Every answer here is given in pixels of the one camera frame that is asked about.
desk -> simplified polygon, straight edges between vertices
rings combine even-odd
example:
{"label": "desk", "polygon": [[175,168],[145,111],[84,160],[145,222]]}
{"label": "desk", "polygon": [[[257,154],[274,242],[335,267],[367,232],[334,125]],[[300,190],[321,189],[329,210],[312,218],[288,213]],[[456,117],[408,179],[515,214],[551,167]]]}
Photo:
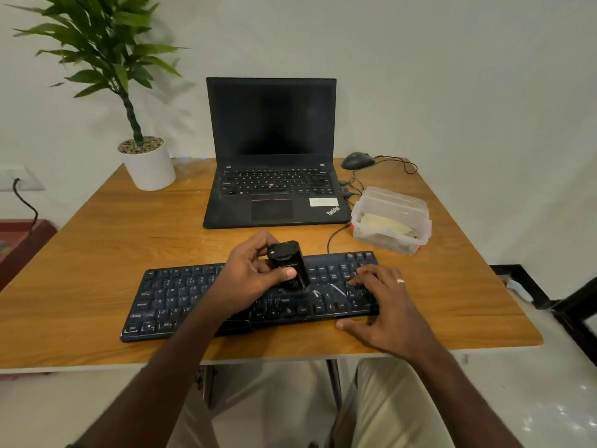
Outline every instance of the desk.
{"label": "desk", "polygon": [[[334,164],[339,179],[352,172]],[[133,185],[123,166],[0,293],[0,369],[92,367],[148,361],[163,341],[123,344],[119,335],[147,269],[224,262],[254,228],[202,228],[215,160],[177,165],[177,180],[157,192]],[[412,298],[448,349],[535,346],[542,338],[500,280],[418,174],[399,162],[358,172],[366,186],[422,198],[433,236],[414,256],[371,247],[338,233],[330,251],[373,250],[402,270]],[[339,225],[272,227],[303,254],[326,253]],[[371,354],[332,321],[215,338],[204,361],[332,358]]]}

white wall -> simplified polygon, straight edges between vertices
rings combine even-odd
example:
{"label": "white wall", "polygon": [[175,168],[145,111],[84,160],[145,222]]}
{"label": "white wall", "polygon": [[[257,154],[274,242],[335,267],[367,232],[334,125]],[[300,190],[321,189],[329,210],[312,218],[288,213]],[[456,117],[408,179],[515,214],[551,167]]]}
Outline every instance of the white wall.
{"label": "white wall", "polygon": [[[597,0],[160,1],[154,39],[190,47],[184,79],[132,99],[173,155],[214,156],[207,76],[336,77],[336,156],[410,157],[485,259],[551,298],[597,275]],[[47,89],[71,70],[10,36],[37,20],[0,6],[0,162],[29,166],[63,225],[130,130],[112,93]],[[0,212],[29,216],[10,194]]]}

laptop keyboard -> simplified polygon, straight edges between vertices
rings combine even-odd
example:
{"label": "laptop keyboard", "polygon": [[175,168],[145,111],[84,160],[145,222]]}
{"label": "laptop keyboard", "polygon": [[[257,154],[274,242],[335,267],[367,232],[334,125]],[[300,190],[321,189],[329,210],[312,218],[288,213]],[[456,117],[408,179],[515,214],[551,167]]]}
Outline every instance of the laptop keyboard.
{"label": "laptop keyboard", "polygon": [[[357,268],[377,264],[372,251],[305,256],[304,263],[310,281],[306,291],[270,288],[250,308],[227,319],[216,336],[272,325],[378,314],[377,302],[366,288],[347,285]],[[207,264],[146,271],[121,341],[170,337],[223,267],[224,264]]]}
{"label": "laptop keyboard", "polygon": [[333,195],[330,175],[320,168],[265,168],[224,171],[222,194]]}

pants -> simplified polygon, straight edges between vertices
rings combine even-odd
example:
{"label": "pants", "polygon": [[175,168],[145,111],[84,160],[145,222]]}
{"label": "pants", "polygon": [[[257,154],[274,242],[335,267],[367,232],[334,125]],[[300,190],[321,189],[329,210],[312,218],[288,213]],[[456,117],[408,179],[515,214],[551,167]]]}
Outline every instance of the pants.
{"label": "pants", "polygon": [[[210,414],[193,387],[168,448],[218,448]],[[325,443],[327,448],[453,448],[423,383],[408,363],[368,358],[359,365]]]}

laptop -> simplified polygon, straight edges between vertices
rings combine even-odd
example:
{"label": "laptop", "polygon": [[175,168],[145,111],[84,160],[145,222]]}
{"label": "laptop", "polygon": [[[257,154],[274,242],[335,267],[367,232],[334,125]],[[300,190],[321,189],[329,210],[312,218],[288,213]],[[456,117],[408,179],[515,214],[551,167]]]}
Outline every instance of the laptop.
{"label": "laptop", "polygon": [[215,172],[203,226],[346,223],[335,79],[208,78]]}

